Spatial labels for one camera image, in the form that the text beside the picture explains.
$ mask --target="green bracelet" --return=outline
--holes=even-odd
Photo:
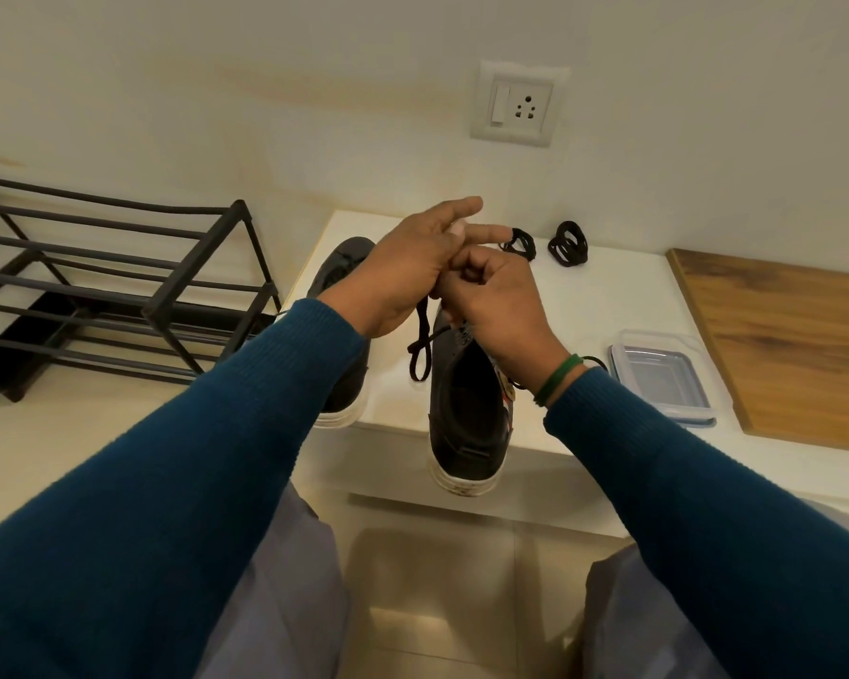
[[[566,378],[566,374],[584,361],[585,360],[578,355],[568,356],[563,364],[558,366],[557,370],[550,375],[550,378],[548,378],[548,380],[544,383],[541,390],[538,391],[538,394],[535,395],[535,405],[544,407],[544,403],[546,403],[550,395],[557,390],[557,386],[559,386],[563,379]]]

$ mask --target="sleeve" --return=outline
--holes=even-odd
[[[849,677],[848,531],[602,371],[544,424],[730,676]]]
[[[300,300],[0,524],[0,676],[191,677],[363,344]]]

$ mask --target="wooden board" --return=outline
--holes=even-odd
[[[670,250],[746,433],[849,449],[849,274]]]

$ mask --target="white sole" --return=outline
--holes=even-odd
[[[339,412],[322,412],[317,416],[317,421],[314,423],[316,429],[343,429],[357,422],[365,411],[367,405],[368,392],[368,377],[365,376],[365,382],[362,384],[362,389],[358,391],[358,396],[352,401],[352,404],[345,410]]]
[[[503,458],[503,464],[506,464],[505,457]],[[482,480],[458,479],[455,476],[450,476],[443,470],[437,458],[433,455],[428,460],[428,469],[431,472],[431,477],[441,489],[449,490],[451,493],[461,495],[464,498],[477,498],[493,489],[499,483],[499,475],[503,471],[503,464],[499,466],[494,476],[490,479]]]

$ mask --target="left hand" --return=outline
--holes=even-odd
[[[483,207],[480,197],[450,200],[407,216],[367,259],[318,298],[362,336],[380,338],[402,324],[464,245],[506,242],[509,226],[467,224]]]

